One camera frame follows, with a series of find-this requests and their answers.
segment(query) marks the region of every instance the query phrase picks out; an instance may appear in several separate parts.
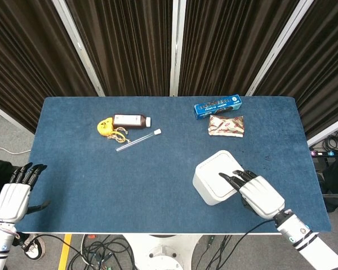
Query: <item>blue box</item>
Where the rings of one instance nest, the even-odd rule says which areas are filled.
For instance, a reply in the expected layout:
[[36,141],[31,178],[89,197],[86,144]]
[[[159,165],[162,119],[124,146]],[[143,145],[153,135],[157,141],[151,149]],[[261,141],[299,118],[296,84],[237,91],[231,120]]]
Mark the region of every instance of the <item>blue box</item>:
[[219,114],[224,111],[238,110],[242,104],[239,95],[222,97],[216,101],[194,105],[194,115],[197,119],[208,117],[211,114]]

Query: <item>brown bottle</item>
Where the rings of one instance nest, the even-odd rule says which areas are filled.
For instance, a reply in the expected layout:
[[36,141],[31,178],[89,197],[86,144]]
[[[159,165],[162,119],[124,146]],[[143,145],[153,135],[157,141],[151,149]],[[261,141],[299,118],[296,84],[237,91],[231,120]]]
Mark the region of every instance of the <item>brown bottle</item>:
[[118,128],[149,128],[151,118],[143,115],[115,114],[113,118],[113,127]]

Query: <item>yellow toy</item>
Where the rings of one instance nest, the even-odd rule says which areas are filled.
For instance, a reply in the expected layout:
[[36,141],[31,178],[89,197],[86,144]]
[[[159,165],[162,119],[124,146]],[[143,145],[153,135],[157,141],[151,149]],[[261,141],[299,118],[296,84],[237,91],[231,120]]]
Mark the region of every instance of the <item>yellow toy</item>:
[[124,128],[113,128],[113,118],[109,117],[101,121],[97,125],[97,131],[100,133],[100,135],[103,135],[107,137],[108,139],[114,139],[117,142],[124,143],[124,142],[130,142],[129,139],[125,137],[123,133],[120,133],[119,131],[124,131],[125,134],[128,134],[128,131]]

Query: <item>white robotic hand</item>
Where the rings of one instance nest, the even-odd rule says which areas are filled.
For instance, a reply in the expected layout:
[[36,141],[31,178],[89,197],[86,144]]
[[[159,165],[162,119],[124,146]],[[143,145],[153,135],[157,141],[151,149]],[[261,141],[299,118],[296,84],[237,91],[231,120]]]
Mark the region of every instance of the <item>white robotic hand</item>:
[[0,193],[0,270],[5,265],[14,237],[23,249],[26,248],[16,232],[15,224],[22,220],[24,215],[40,211],[50,203],[46,201],[42,205],[28,207],[30,192],[40,173],[46,169],[46,165],[38,164],[26,173],[32,165],[29,163],[16,169]]
[[338,255],[290,209],[284,211],[284,198],[262,176],[236,170],[236,176],[219,173],[242,195],[259,216],[273,219],[277,230],[316,269],[338,269]]

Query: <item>bottle label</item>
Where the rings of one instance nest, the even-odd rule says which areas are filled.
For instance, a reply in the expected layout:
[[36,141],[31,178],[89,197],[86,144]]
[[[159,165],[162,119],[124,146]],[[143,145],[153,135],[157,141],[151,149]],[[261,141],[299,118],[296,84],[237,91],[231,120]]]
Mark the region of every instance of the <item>bottle label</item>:
[[117,114],[114,117],[114,125],[140,125],[140,115]]

